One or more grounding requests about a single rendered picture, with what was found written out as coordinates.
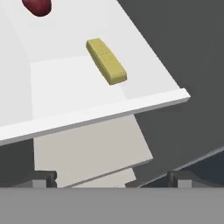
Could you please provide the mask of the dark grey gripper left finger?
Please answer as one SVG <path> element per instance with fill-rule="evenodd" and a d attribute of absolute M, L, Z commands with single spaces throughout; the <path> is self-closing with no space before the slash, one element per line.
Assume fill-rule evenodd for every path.
<path fill-rule="evenodd" d="M 29 188 L 56 188 L 57 183 L 56 171 L 34 171 L 26 177 L 21 183 L 16 184 L 16 187 Z"/>

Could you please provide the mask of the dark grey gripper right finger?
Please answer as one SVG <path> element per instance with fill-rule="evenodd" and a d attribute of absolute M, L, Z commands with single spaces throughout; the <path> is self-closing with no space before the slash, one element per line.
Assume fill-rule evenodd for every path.
<path fill-rule="evenodd" d="M 215 184 L 197 177 L 190 171 L 169 171 L 167 178 L 169 187 L 215 187 Z"/>

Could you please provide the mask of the pale beige fridge drawer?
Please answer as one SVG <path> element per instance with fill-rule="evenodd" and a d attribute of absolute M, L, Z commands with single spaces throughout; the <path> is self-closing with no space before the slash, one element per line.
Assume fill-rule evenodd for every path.
<path fill-rule="evenodd" d="M 153 159 L 132 115 L 37 137 L 34 157 L 36 169 L 57 172 L 59 187 L 122 186 Z"/>

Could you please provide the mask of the white fridge shelf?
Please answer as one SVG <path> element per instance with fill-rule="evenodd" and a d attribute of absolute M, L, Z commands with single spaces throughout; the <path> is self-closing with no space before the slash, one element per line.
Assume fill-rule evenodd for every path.
<path fill-rule="evenodd" d="M 109 85 L 86 48 L 100 38 L 128 79 Z M 117 0 L 52 0 L 46 17 L 0 0 L 0 145 L 186 102 Z"/>

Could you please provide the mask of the yellow butter stick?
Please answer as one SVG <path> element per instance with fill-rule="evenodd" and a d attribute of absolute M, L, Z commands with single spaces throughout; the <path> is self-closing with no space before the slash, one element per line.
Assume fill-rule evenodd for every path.
<path fill-rule="evenodd" d="M 100 38 L 88 40 L 86 48 L 109 85 L 127 80 L 124 67 Z"/>

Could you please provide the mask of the dark red round food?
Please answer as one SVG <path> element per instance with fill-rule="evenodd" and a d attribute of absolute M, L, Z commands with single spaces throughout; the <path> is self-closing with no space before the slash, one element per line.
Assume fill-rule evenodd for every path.
<path fill-rule="evenodd" d="M 24 7 L 34 16 L 44 17 L 52 10 L 51 0 L 22 0 Z"/>

